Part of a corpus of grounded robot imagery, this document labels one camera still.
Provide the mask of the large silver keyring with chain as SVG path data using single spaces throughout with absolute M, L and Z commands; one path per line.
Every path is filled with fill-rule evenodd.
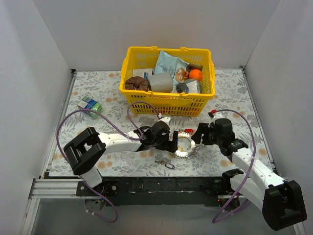
M 170 156 L 178 159 L 190 159 L 196 154 L 196 144 L 191 139 L 191 134 L 186 132 L 178 133 L 178 149 L 174 153 L 170 153 Z

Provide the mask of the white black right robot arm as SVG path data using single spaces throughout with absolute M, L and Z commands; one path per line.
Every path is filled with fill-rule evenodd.
M 217 145 L 237 166 L 222 174 L 222 191 L 231 195 L 238 190 L 262 212 L 270 228 L 278 231 L 307 219 L 300 185 L 285 180 L 253 157 L 248 145 L 235 137 L 229 119 L 215 117 L 211 123 L 200 123 L 192 140 Z

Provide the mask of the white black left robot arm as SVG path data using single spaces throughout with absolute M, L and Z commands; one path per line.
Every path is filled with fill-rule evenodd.
M 104 184 L 96 164 L 103 154 L 140 152 L 150 148 L 174 153 L 178 150 L 178 131 L 173 132 L 172 140 L 169 137 L 169 124 L 164 120 L 125 135 L 100 133 L 91 127 L 66 144 L 64 153 L 74 175 L 87 183 L 87 190 L 92 195 L 98 196 L 103 192 Z

